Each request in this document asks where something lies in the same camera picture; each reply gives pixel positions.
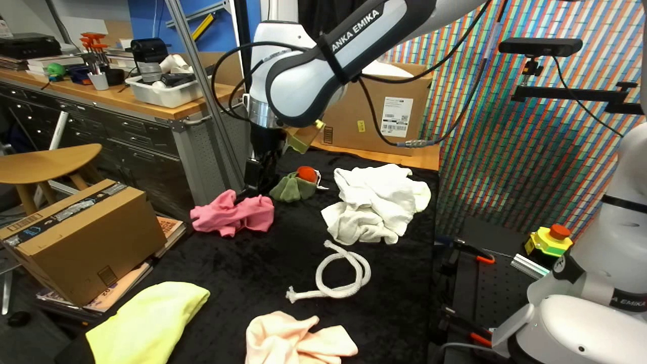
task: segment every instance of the workbench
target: workbench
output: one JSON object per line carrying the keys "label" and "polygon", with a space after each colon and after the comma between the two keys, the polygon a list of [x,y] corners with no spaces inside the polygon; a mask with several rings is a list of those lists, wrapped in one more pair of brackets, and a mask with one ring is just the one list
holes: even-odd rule
{"label": "workbench", "polygon": [[[230,84],[216,84],[218,99],[225,100],[230,93]],[[146,189],[161,213],[183,217],[190,207],[211,200],[223,188],[240,188],[248,125],[225,115],[216,122],[210,118],[213,127],[229,133],[235,146],[229,152],[222,139],[208,133],[204,100],[164,108],[140,102],[125,84],[94,90],[91,84],[49,82],[0,68],[0,102],[38,149],[50,146],[65,114],[59,146],[101,143],[94,162],[98,174]]]}

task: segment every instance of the chair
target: chair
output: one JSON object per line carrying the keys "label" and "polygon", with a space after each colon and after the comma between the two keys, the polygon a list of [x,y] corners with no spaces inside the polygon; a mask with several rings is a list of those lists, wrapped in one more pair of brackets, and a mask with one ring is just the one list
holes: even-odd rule
{"label": "chair", "polygon": [[74,147],[9,154],[0,157],[0,184],[11,184],[17,189],[21,210],[35,213],[29,195],[32,185],[39,185],[46,203],[55,203],[49,179],[68,176],[74,188],[87,188],[87,182],[77,174],[82,166],[94,159],[101,143],[85,143]]}

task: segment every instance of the peach cloth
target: peach cloth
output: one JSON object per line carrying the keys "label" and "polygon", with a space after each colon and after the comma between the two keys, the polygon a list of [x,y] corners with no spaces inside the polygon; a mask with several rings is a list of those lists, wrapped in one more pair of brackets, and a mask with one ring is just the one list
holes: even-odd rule
{"label": "peach cloth", "polygon": [[294,320],[283,312],[254,317],[247,325],[245,364],[339,364],[357,346],[342,325],[309,331],[320,317]]}
{"label": "peach cloth", "polygon": [[218,230],[222,236],[235,236],[242,229],[266,230],[275,220],[275,205],[269,195],[253,195],[236,205],[236,192],[223,189],[210,205],[194,207],[190,220],[195,230]]}

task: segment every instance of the cardboard box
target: cardboard box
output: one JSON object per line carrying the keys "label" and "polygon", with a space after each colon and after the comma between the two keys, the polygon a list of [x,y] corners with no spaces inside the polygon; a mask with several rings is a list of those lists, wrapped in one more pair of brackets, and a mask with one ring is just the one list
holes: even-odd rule
{"label": "cardboard box", "polygon": [[[395,64],[413,74],[424,71],[419,64]],[[382,135],[391,142],[419,139],[430,74],[413,82],[378,82],[363,79],[369,99],[375,107]],[[379,139],[366,95],[359,82],[346,87],[337,100],[332,100],[321,115],[326,124],[316,142],[324,146],[373,149],[386,154],[413,154],[409,147],[393,147]]]}
{"label": "cardboard box", "polygon": [[0,229],[0,240],[74,306],[92,301],[166,243],[146,194],[113,179]]}

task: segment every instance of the black table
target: black table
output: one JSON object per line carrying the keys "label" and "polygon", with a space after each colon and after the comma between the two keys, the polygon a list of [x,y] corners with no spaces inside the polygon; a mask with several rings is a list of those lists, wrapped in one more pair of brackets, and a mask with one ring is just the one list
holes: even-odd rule
{"label": "black table", "polygon": [[[351,156],[309,152],[287,154],[281,171],[309,163],[333,185],[333,168],[369,166]],[[343,325],[359,348],[359,356],[343,361],[417,364],[427,361],[433,312],[433,210],[420,213],[398,244],[354,244],[372,264],[372,281],[354,297],[288,303],[284,291],[314,288],[314,266],[332,251],[321,208],[337,203],[335,189],[314,194],[298,205],[277,205],[269,233],[240,233],[235,239],[194,233],[174,246],[159,264],[131,291],[161,281],[192,281],[210,291],[208,303],[187,324],[172,361],[245,359],[245,329],[261,314],[281,309],[298,320],[320,316],[320,325]],[[332,263],[326,283],[354,278],[346,260]]]}

